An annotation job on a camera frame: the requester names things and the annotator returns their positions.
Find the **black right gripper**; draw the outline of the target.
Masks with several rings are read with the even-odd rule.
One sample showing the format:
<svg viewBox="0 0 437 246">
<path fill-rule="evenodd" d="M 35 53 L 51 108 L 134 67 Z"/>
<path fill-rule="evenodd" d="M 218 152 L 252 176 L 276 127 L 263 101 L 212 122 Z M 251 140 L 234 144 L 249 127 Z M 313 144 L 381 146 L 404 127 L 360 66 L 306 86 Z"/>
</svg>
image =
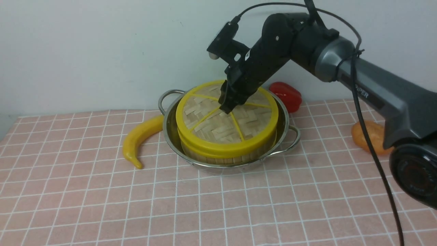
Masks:
<svg viewBox="0 0 437 246">
<path fill-rule="evenodd" d="M 258 88 L 270 79 L 290 59 L 289 49 L 251 48 L 236 67 L 232 68 L 221 86 L 220 110 L 231 113 L 246 103 Z"/>
</svg>

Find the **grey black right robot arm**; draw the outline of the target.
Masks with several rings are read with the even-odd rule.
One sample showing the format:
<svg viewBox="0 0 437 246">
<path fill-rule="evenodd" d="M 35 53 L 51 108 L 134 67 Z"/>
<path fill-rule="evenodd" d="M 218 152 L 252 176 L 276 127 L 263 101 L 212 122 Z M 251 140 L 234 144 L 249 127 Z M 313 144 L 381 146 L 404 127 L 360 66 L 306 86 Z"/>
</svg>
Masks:
<svg viewBox="0 0 437 246">
<path fill-rule="evenodd" d="M 243 105 L 288 61 L 323 82 L 338 81 L 385 120 L 385 149 L 393 147 L 389 166 L 400 188 L 436 209 L 437 96 L 366 60 L 354 44 L 334 29 L 317 25 L 306 13 L 276 13 L 264 22 L 251 47 L 235 41 L 239 17 L 225 24 L 207 51 L 223 59 L 227 79 L 220 109 L 226 114 Z"/>
</svg>

